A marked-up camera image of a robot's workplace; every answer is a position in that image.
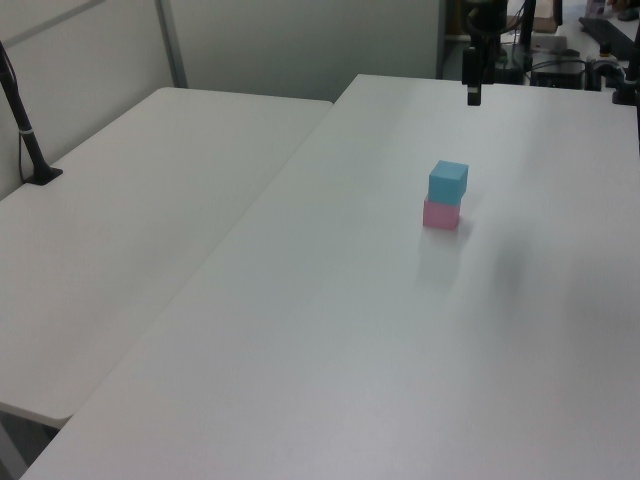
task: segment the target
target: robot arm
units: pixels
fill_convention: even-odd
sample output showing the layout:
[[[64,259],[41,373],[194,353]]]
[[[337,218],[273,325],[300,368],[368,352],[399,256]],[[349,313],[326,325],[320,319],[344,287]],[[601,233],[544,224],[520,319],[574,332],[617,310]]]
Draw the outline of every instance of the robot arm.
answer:
[[[480,105],[482,84],[495,81],[495,64],[500,57],[500,36],[522,29],[520,43],[531,43],[536,0],[525,0],[522,16],[507,25],[508,0],[462,0],[463,29],[471,43],[462,57],[462,83],[467,86],[467,103]]]

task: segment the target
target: table leg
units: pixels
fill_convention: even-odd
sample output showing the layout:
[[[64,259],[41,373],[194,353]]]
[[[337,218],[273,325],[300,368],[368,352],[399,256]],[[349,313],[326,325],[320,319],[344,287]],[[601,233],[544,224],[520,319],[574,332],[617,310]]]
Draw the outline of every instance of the table leg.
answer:
[[[14,480],[24,475],[28,468],[22,455],[13,444],[11,437],[4,429],[2,422],[0,422],[0,462],[2,462]]]

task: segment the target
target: stacked blocks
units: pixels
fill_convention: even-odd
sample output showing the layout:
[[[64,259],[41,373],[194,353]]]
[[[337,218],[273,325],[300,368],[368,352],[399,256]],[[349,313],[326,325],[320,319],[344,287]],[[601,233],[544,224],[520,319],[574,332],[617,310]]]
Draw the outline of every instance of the stacked blocks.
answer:
[[[460,204],[467,191],[469,167],[440,161],[429,175],[429,195],[424,201],[425,227],[455,230],[460,221]]]

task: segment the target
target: white table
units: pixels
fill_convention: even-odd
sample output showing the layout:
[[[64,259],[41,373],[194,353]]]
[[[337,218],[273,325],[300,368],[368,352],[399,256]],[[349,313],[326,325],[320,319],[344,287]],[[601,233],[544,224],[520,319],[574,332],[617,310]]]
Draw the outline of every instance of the white table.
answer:
[[[636,480],[634,122],[358,77],[24,479]]]
[[[159,90],[0,202],[0,410],[62,426],[330,107]]]

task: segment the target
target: blue cube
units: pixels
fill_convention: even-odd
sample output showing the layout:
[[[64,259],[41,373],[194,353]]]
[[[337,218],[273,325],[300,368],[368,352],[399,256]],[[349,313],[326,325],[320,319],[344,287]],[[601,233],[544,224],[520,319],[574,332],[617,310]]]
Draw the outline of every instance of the blue cube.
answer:
[[[467,191],[469,166],[440,160],[429,175],[429,201],[459,206]]]

